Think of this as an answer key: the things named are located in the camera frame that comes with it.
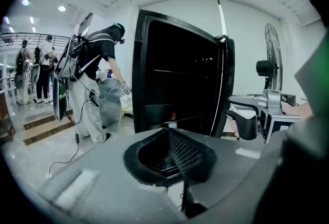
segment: staircase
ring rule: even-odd
[[[72,113],[72,110],[67,111],[67,114],[70,116]],[[37,118],[32,119],[24,124],[25,131],[23,142],[26,145],[30,145],[72,126],[74,126],[74,124],[69,120],[68,117],[66,117],[66,114],[60,122],[56,120],[55,115],[46,114],[43,117],[38,116]]]

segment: white tape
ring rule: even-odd
[[[237,149],[235,151],[235,153],[238,154],[238,155],[253,158],[253,159],[259,159],[261,157],[261,152],[250,150],[250,149],[245,149],[245,148],[242,148],[242,147]]]
[[[287,126],[287,125],[281,125],[280,126],[280,131],[281,130],[288,130],[289,129],[289,126]]]

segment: green object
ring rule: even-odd
[[[329,31],[320,46],[296,73],[295,77],[303,89],[313,115],[329,112]]]
[[[52,99],[56,120],[61,121],[66,112],[66,84],[63,80],[53,80]]]

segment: white wall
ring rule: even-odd
[[[283,60],[283,91],[291,79],[287,63],[287,49],[279,20],[263,11],[241,3],[221,0],[227,34],[235,42],[234,94],[262,92],[265,78],[256,72],[256,62],[266,60],[265,26],[275,26],[281,45]],[[221,19],[217,0],[169,0],[154,3],[142,9],[166,14],[188,22],[213,36],[221,35]]]
[[[233,92],[235,94],[248,94],[263,90],[265,79],[258,77],[255,64],[258,60],[267,59],[265,26],[267,23],[271,23],[277,30],[281,45],[283,92],[297,95],[297,101],[300,102],[299,98],[305,96],[294,78],[304,57],[302,56],[304,51],[303,31],[299,24],[289,19],[280,21],[263,11],[241,3],[227,0],[221,0],[221,3],[227,33],[235,41],[235,83]],[[141,9],[176,17],[213,36],[222,34],[216,0],[169,0],[154,3]],[[110,26],[113,22],[119,22],[125,26],[126,34],[124,38],[126,42],[124,45],[116,46],[116,58],[119,68],[129,84],[131,84],[138,11],[138,6],[130,3],[111,11],[105,18],[94,18],[94,21],[92,20],[93,27],[91,28],[91,31],[96,31]],[[319,33],[318,28],[317,24],[315,26],[312,24],[304,27],[303,30]],[[313,38],[308,42],[314,44],[316,39]],[[106,69],[108,63],[102,60],[99,67]]]

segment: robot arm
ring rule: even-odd
[[[251,119],[246,119],[233,111],[225,112],[236,121],[239,135],[245,140],[253,140],[260,136],[268,143],[274,132],[288,129],[291,124],[300,120],[298,115],[287,115],[282,112],[279,91],[265,89],[262,94],[230,96],[228,100],[237,105],[251,107],[256,112]]]

